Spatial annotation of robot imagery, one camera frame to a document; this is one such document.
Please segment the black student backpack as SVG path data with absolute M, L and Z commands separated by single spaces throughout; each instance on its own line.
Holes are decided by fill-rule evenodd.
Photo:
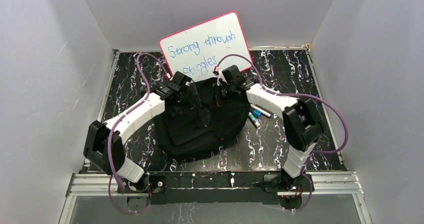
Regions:
M 195 85 L 200 106 L 166 104 L 164 113 L 154 119 L 159 146 L 175 159 L 204 155 L 229 144 L 242 131 L 250 111 L 245 96 L 241 102 L 218 105 L 216 78 Z

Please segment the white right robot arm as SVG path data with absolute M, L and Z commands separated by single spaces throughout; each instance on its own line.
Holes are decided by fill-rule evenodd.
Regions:
M 305 177 L 305 168 L 325 128 L 316 108 L 315 96 L 284 94 L 266 87 L 261 79 L 247 80 L 236 65 L 214 68 L 218 87 L 226 93 L 240 91 L 248 102 L 271 111 L 283 120 L 289 151 L 276 184 L 288 191 L 296 190 Z

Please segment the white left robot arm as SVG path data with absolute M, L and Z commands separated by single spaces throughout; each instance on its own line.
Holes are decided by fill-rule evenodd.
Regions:
M 143 125 L 164 113 L 166 104 L 188 104 L 197 107 L 195 82 L 176 72 L 174 76 L 155 84 L 145 96 L 121 114 L 105 121 L 94 121 L 88 128 L 83 155 L 115 179 L 124 178 L 137 192 L 149 187 L 147 171 L 126 157 L 124 143 Z

